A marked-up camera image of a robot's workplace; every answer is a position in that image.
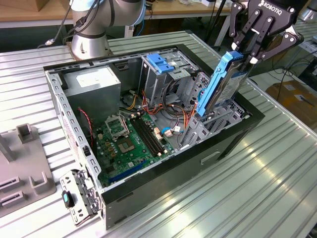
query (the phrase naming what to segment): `motherboard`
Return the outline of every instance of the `motherboard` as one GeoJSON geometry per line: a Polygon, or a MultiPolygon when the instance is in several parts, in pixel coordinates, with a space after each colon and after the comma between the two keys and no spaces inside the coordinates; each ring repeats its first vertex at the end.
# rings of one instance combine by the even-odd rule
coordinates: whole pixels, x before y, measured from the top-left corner
{"type": "Polygon", "coordinates": [[[174,152],[165,139],[157,137],[150,116],[112,116],[94,129],[97,161],[103,186],[121,180],[174,152]]]}

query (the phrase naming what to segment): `red wire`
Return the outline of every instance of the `red wire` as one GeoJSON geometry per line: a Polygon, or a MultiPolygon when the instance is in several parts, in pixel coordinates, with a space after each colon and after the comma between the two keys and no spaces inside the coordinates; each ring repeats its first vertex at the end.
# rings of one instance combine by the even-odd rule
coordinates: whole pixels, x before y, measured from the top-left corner
{"type": "Polygon", "coordinates": [[[91,127],[90,119],[89,119],[88,115],[82,109],[78,108],[78,110],[84,114],[84,116],[86,117],[86,119],[88,121],[89,130],[90,130],[91,147],[92,147],[91,149],[93,149],[93,129],[91,127]]]}

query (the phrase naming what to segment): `blue latch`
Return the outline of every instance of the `blue latch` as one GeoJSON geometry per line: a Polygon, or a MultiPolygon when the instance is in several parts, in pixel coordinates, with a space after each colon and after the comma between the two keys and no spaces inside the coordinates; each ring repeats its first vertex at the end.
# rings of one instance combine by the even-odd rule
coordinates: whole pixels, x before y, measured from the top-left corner
{"type": "Polygon", "coordinates": [[[147,59],[159,71],[159,73],[167,73],[175,69],[173,66],[170,66],[165,61],[165,58],[161,57],[159,54],[147,55],[147,59]]]}

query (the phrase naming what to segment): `aluminum table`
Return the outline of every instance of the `aluminum table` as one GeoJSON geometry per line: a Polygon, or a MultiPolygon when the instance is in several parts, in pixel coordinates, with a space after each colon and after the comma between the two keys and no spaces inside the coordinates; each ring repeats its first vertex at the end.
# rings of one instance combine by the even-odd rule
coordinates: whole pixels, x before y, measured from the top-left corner
{"type": "MultiPolygon", "coordinates": [[[[219,56],[194,34],[109,41],[115,54],[185,44],[215,68],[219,56]]],[[[305,237],[317,222],[317,135],[252,82],[240,92],[265,114],[232,153],[106,231],[98,216],[73,225],[60,176],[77,168],[42,67],[69,62],[67,47],[0,54],[0,132],[38,128],[57,192],[0,218],[1,237],[305,237]]]]}

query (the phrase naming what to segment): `metal frame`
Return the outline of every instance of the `metal frame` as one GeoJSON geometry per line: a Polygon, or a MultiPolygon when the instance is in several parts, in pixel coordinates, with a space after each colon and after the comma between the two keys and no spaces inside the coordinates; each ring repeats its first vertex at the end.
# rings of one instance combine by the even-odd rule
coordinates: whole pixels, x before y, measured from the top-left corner
{"type": "MultiPolygon", "coordinates": [[[[171,49],[180,51],[207,76],[211,76],[213,73],[213,70],[185,45],[153,48],[144,52],[159,52],[162,55],[165,54],[166,51],[171,51],[171,49]]],[[[131,54],[104,57],[99,58],[98,61],[106,66],[110,62],[122,60],[124,57],[139,57],[145,60],[144,56],[142,56],[144,52],[136,51],[131,54]]],[[[79,71],[82,68],[88,68],[87,63],[90,63],[90,67],[95,66],[91,60],[82,60],[75,63],[65,63],[62,65],[59,64],[45,67],[45,71],[52,96],[54,97],[54,101],[57,102],[55,102],[56,111],[57,113],[61,113],[60,121],[64,124],[63,128],[67,134],[69,144],[76,154],[78,161],[83,165],[86,165],[87,170],[96,183],[96,189],[98,193],[101,194],[105,203],[104,219],[107,229],[121,222],[127,216],[131,216],[139,211],[144,204],[153,202],[169,190],[186,182],[191,176],[196,175],[199,170],[207,169],[217,160],[221,160],[231,152],[248,131],[254,128],[264,118],[264,115],[259,110],[237,93],[235,102],[248,112],[250,115],[249,117],[245,117],[242,121],[226,128],[226,130],[220,130],[217,131],[217,133],[213,133],[211,136],[202,139],[202,141],[193,143],[190,146],[184,146],[180,151],[168,156],[164,160],[160,160],[149,167],[137,171],[115,184],[108,187],[101,187],[101,183],[98,180],[101,168],[92,151],[89,149],[87,140],[82,136],[82,131],[77,126],[77,119],[73,115],[73,111],[69,109],[67,99],[60,90],[62,85],[59,84],[60,75],[63,75],[68,71],[79,71]],[[212,159],[210,157],[211,160],[208,161],[204,159],[206,154],[215,153],[215,150],[218,152],[215,154],[217,156],[212,157],[212,159]],[[184,166],[188,166],[189,164],[191,165],[190,168],[192,170],[180,175],[184,166]],[[170,181],[170,176],[174,178],[173,182],[170,181]],[[156,188],[153,187],[153,183],[162,183],[164,181],[169,181],[168,185],[163,187],[157,186],[156,188]]]]}

